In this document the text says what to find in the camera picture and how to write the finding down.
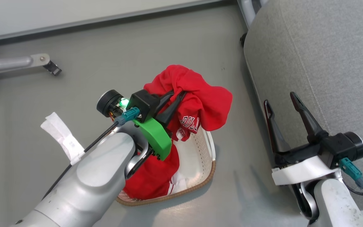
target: perforated basket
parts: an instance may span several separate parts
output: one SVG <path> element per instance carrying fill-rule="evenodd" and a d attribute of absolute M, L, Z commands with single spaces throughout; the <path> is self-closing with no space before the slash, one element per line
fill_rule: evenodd
<path fill-rule="evenodd" d="M 165 201 L 197 190 L 212 179 L 216 163 L 214 142 L 210 132 L 199 128 L 197 134 L 192 133 L 187 141 L 175 141 L 174 144 L 179 153 L 179 172 L 188 178 L 187 189 L 150 200 L 132 199 L 121 191 L 117 202 L 126 206 L 140 206 Z"/>

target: white tape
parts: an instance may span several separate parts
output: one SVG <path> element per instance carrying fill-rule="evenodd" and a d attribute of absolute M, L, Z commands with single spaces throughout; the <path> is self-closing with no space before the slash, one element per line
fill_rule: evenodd
<path fill-rule="evenodd" d="M 55 112 L 47 116 L 46 121 L 40 127 L 60 144 L 69 161 L 71 161 L 71 165 L 81 160 L 81 157 L 85 154 L 84 148 Z"/>

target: robotic arm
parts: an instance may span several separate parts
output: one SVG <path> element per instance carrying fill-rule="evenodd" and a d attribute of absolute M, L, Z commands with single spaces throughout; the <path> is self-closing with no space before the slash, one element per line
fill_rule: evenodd
<path fill-rule="evenodd" d="M 363 141 L 353 132 L 330 136 L 299 97 L 291 100 L 300 113 L 308 144 L 291 148 L 285 142 L 270 103 L 264 101 L 268 133 L 275 158 L 272 177 L 276 185 L 288 185 L 302 215 L 311 227 L 363 227 L 363 217 L 343 183 L 340 161 L 363 158 Z"/>
<path fill-rule="evenodd" d="M 166 126 L 185 93 L 159 112 L 173 95 L 171 91 L 157 97 L 141 90 L 129 102 L 115 90 L 102 95 L 97 109 L 106 117 L 127 118 L 133 109 L 139 114 L 125 120 L 128 122 L 119 122 L 119 127 L 109 128 L 95 150 L 67 168 L 43 200 L 12 227 L 91 227 L 100 220 L 121 193 L 125 181 L 150 155 L 160 161 L 170 153 L 171 133 Z"/>

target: gray floor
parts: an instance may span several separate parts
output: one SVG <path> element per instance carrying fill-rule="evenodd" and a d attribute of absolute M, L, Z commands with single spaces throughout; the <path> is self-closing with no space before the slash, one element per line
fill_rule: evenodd
<path fill-rule="evenodd" d="M 233 93 L 228 122 L 212 133 L 214 178 L 159 204 L 114 202 L 95 226 L 306 226 L 294 197 L 271 178 L 265 124 L 239 46 L 244 31 L 239 8 L 219 5 L 0 45 L 0 57 L 49 53 L 63 69 L 56 78 L 43 69 L 0 76 L 0 226 L 24 217 L 68 164 L 40 128 L 45 116 L 58 113 L 86 146 L 110 125 L 95 109 L 103 92 L 130 96 L 170 64 Z"/>

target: black cable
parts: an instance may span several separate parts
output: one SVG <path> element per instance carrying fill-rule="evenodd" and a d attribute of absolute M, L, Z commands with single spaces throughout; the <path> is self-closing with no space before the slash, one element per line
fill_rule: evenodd
<path fill-rule="evenodd" d="M 354 190 L 352 187 L 350 187 L 346 182 L 344 182 L 344 184 L 347 186 L 348 190 L 350 190 L 352 193 L 357 194 L 357 195 L 362 195 L 363 196 L 363 192 L 360 191 L 356 191 Z"/>
<path fill-rule="evenodd" d="M 84 152 L 88 152 L 95 144 L 97 144 L 103 137 L 105 137 L 106 134 L 111 132 L 116 126 L 118 125 L 118 122 L 114 122 L 104 133 L 102 133 L 95 141 L 93 141 L 85 150 Z M 62 174 L 56 179 L 54 184 L 49 188 L 49 190 L 46 192 L 46 194 L 43 196 L 42 200 L 49 195 L 49 193 L 53 190 L 53 188 L 57 185 L 57 183 L 62 179 L 62 177 L 67 173 L 67 171 L 72 167 L 71 164 L 65 168 L 65 170 L 62 172 Z"/>

